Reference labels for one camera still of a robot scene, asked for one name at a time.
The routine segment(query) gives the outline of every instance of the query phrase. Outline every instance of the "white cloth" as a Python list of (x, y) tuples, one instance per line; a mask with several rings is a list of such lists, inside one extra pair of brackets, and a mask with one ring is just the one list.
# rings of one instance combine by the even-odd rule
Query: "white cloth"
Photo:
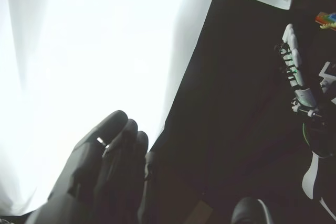
[(74, 145), (125, 111), (150, 147), (211, 0), (0, 0), (0, 215), (47, 199)]

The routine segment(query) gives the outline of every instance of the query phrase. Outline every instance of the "shoe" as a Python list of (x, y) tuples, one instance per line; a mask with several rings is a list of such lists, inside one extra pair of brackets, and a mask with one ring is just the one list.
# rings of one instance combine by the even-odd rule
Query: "shoe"
[(236, 205), (231, 224), (274, 224), (266, 205), (260, 199), (243, 198)]

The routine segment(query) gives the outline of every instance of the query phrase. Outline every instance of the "green wire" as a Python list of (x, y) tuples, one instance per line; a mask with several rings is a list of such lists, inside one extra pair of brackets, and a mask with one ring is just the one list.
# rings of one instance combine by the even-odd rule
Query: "green wire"
[(307, 140), (307, 136), (306, 136), (306, 125), (305, 124), (302, 124), (302, 132), (303, 132), (303, 137), (305, 139), (305, 142), (308, 144), (309, 146), (309, 142)]

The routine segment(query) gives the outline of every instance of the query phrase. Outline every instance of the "black surface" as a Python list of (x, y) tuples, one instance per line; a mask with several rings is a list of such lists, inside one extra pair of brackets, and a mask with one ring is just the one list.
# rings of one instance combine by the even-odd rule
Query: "black surface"
[(319, 28), (319, 12), (336, 12), (336, 2), (295, 0), (281, 10), (254, 0), (212, 1), (153, 150), (225, 223), (245, 196), (261, 198), (276, 223), (332, 223), (302, 191), (311, 153), (273, 51), (293, 23), (303, 61), (317, 75), (336, 56), (336, 32)]

